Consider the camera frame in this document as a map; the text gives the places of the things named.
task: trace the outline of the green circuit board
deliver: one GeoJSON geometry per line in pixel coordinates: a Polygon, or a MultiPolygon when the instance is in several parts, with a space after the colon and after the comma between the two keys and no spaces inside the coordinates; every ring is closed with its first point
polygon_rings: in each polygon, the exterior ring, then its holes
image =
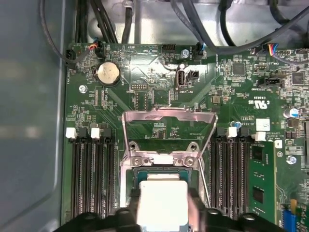
{"type": "MultiPolygon", "coordinates": [[[[75,43],[70,48],[79,55],[87,46],[75,43]]],[[[97,201],[103,202],[99,210],[104,217],[107,195],[112,199],[109,202],[110,208],[120,206],[119,163],[125,152],[122,114],[125,111],[150,111],[154,107],[213,112],[218,116],[217,130],[223,129],[226,132],[235,122],[240,122],[241,129],[249,133],[246,135],[248,141],[245,147],[243,141],[231,142],[222,138],[224,134],[214,138],[214,134],[204,154],[207,183],[213,191],[211,197],[214,197],[214,189],[218,188],[212,187],[211,183],[211,172],[214,170],[221,175],[224,185],[229,178],[231,183],[234,180],[238,185],[241,184],[241,181],[236,180],[236,167],[229,167],[231,172],[224,174],[220,171],[224,166],[216,166],[214,163],[212,167],[211,160],[216,157],[215,147],[218,146],[221,153],[233,149],[231,152],[235,160],[238,154],[244,152],[242,157],[246,159],[246,164],[239,160],[238,165],[241,169],[242,165],[246,165],[247,182],[244,188],[238,187],[247,198],[246,211],[255,212],[282,226],[282,210],[289,207],[290,199],[308,203],[307,65],[289,66],[268,54],[252,55],[250,51],[218,56],[206,49],[197,55],[194,45],[103,44],[100,52],[103,58],[98,58],[91,51],[84,61],[77,64],[75,70],[67,71],[65,127],[76,128],[77,133],[81,129],[90,133],[92,128],[100,128],[102,133],[111,130],[112,145],[102,145],[100,148],[104,153],[100,177],[101,198],[98,200],[93,197],[97,187],[93,177],[94,170],[97,170],[95,155],[85,159],[80,155],[74,159],[75,143],[66,138],[62,223],[83,211],[96,212],[97,201]],[[184,49],[189,52],[187,58],[182,55],[184,49]],[[94,75],[94,69],[103,62],[113,62],[120,70],[120,81],[112,87],[103,86],[94,75]],[[180,64],[185,65],[185,74],[191,75],[185,85],[178,85],[176,78],[180,64]],[[80,92],[80,86],[86,86],[85,93],[80,92]],[[297,108],[299,115],[295,118],[285,117],[284,114],[290,108],[297,108]],[[266,133],[265,141],[252,139],[251,135],[257,131],[266,133]],[[296,163],[287,162],[291,156],[296,158],[296,163]],[[82,168],[87,163],[89,168],[82,168]],[[88,180],[86,187],[79,182],[83,178],[88,180]]],[[[304,60],[308,57],[308,50],[282,49],[277,54],[304,60]]],[[[209,129],[209,125],[202,122],[180,122],[174,118],[165,118],[156,122],[129,123],[128,138],[138,141],[145,150],[177,151],[185,150],[192,141],[201,145],[209,129]]],[[[95,153],[92,144],[87,149],[95,153]]],[[[234,194],[234,198],[244,201],[237,196],[238,193],[234,194]]]]}

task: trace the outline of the usb port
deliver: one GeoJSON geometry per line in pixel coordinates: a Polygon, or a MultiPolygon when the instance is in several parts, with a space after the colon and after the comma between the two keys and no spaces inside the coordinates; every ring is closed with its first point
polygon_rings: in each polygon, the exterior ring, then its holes
{"type": "Polygon", "coordinates": [[[177,71],[177,85],[184,86],[186,83],[184,70],[177,71]]]}

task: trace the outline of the white slot latch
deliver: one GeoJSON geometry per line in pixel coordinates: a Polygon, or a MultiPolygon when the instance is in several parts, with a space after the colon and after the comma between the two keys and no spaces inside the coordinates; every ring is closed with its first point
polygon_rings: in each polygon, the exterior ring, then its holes
{"type": "Polygon", "coordinates": [[[226,136],[227,136],[227,138],[237,137],[237,128],[236,127],[229,127],[227,129],[226,136]]]}
{"type": "Polygon", "coordinates": [[[91,128],[91,138],[100,139],[100,128],[91,128]]]}
{"type": "Polygon", "coordinates": [[[76,139],[77,138],[76,128],[75,127],[67,127],[66,137],[68,139],[76,139]]]}

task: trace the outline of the screw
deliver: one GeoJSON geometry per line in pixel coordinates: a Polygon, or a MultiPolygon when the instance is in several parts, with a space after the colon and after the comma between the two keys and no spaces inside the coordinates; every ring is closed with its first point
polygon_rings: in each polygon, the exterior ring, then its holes
{"type": "Polygon", "coordinates": [[[244,219],[248,220],[248,221],[254,221],[254,217],[251,216],[250,214],[246,214],[243,216],[244,219]]]}
{"type": "Polygon", "coordinates": [[[209,210],[208,210],[208,213],[214,214],[214,215],[219,214],[219,213],[218,213],[218,210],[216,210],[216,209],[209,209],[209,210]]]}
{"type": "Polygon", "coordinates": [[[87,92],[88,88],[87,88],[87,86],[81,85],[81,86],[79,86],[78,90],[79,90],[80,93],[84,94],[84,93],[87,92]]]}
{"type": "Polygon", "coordinates": [[[296,164],[296,161],[297,161],[297,159],[296,159],[296,157],[294,157],[294,156],[288,156],[288,157],[286,158],[286,162],[287,162],[288,164],[296,164]]]}
{"type": "Polygon", "coordinates": [[[186,164],[187,166],[192,166],[193,163],[194,163],[193,158],[187,157],[187,158],[185,159],[185,164],[186,164]]]}
{"type": "Polygon", "coordinates": [[[142,164],[142,160],[140,158],[135,158],[133,163],[135,166],[140,166],[142,164]]]}
{"type": "Polygon", "coordinates": [[[188,58],[189,56],[190,56],[190,52],[188,49],[182,50],[182,53],[181,53],[182,58],[188,58]]]}

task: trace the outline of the motherboard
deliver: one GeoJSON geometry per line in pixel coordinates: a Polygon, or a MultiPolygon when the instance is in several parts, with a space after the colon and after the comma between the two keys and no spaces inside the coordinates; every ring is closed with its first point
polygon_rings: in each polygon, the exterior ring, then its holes
{"type": "Polygon", "coordinates": [[[62,224],[104,218],[165,174],[231,218],[253,212],[284,227],[291,202],[309,201],[308,65],[198,44],[100,44],[68,69],[65,111],[62,224]]]}

